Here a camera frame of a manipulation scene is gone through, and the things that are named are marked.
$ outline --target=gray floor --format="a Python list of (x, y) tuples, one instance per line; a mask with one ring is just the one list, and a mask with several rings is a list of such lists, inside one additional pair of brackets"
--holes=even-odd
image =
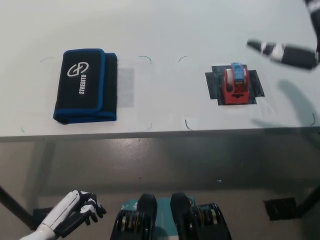
[[(320, 183), (319, 149), (317, 134), (2, 143), (0, 184), (29, 210), (74, 189), (97, 193), (107, 216), (68, 240), (107, 240), (127, 199), (178, 191), (217, 203), (234, 240), (317, 240), (319, 207), (302, 220), (270, 222), (263, 200), (301, 201)], [(1, 205), (0, 219), (2, 240), (29, 233)]]

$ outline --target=wallet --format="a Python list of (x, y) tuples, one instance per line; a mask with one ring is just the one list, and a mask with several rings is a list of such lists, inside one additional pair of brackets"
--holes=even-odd
[(62, 124), (117, 120), (118, 58), (102, 49), (63, 54), (53, 118)]

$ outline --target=white table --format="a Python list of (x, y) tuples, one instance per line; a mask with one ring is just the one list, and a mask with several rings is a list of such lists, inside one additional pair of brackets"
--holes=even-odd
[[(295, 131), (314, 118), (309, 130), (320, 129), (319, 69), (246, 47), (257, 38), (315, 48), (301, 0), (2, 0), (0, 29), (0, 141)], [(119, 58), (116, 122), (53, 119), (62, 55), (81, 48)], [(231, 62), (257, 70), (256, 105), (210, 100), (205, 73)]]

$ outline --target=white logo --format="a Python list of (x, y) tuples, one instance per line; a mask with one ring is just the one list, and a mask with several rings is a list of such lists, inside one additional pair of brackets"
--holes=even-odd
[(78, 64), (73, 65), (70, 67), (69, 71), (67, 72), (68, 77), (75, 77), (79, 74), (83, 74), (89, 68), (89, 64), (87, 62), (79, 62)]

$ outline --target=robotic arm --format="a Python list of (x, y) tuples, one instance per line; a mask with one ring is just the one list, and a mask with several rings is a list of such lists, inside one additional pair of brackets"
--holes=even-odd
[(90, 217), (96, 223), (106, 210), (90, 192), (69, 192), (46, 216), (35, 232), (20, 240), (55, 240), (65, 238), (83, 222), (90, 225)]
[(316, 51), (284, 43), (262, 42), (249, 39), (247, 46), (269, 57), (272, 61), (312, 70), (319, 64), (320, 52), (320, 0), (304, 0), (317, 37)]

